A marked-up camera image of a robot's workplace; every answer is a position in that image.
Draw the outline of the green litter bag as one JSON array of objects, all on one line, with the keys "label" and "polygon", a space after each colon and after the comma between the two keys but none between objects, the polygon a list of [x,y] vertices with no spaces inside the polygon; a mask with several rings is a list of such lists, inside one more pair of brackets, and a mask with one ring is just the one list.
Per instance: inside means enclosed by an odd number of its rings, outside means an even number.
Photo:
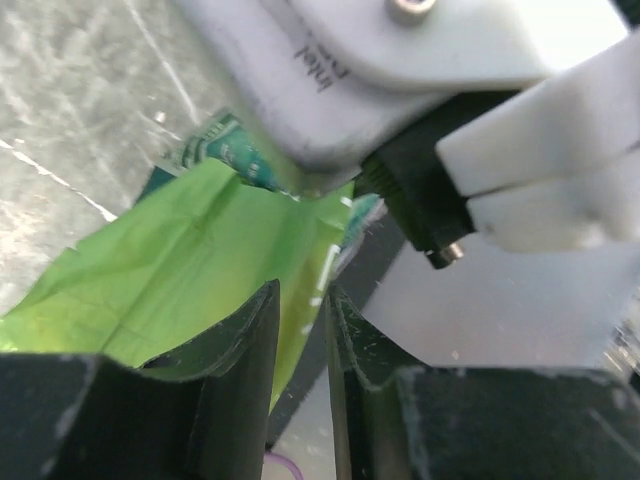
[{"label": "green litter bag", "polygon": [[5,352],[103,353],[126,365],[192,339],[280,283],[271,397],[291,380],[328,283],[381,198],[352,184],[290,194],[240,120],[214,114],[166,152],[137,203],[66,249],[1,318]]}]

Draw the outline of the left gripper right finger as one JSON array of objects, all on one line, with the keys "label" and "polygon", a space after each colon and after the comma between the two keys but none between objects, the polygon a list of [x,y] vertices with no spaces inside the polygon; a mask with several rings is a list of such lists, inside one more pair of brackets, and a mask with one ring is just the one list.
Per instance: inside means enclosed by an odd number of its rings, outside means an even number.
[{"label": "left gripper right finger", "polygon": [[589,368],[435,367],[326,297],[340,479],[635,479],[639,394]]}]

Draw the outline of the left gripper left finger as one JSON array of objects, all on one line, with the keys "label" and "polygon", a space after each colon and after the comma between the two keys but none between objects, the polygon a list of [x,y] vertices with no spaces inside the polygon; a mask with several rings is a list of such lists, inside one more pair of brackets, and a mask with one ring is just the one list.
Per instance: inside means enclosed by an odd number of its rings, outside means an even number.
[{"label": "left gripper left finger", "polygon": [[141,368],[102,354],[3,354],[2,477],[259,478],[279,320],[273,280]]}]

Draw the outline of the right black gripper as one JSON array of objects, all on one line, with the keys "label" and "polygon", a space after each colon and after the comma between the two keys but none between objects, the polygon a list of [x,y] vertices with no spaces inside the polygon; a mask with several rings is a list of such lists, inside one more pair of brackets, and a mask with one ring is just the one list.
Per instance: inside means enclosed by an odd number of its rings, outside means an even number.
[{"label": "right black gripper", "polygon": [[357,191],[378,194],[406,239],[436,270],[462,258],[458,241],[475,232],[467,199],[456,190],[436,144],[517,94],[458,94],[414,120],[361,164]]}]

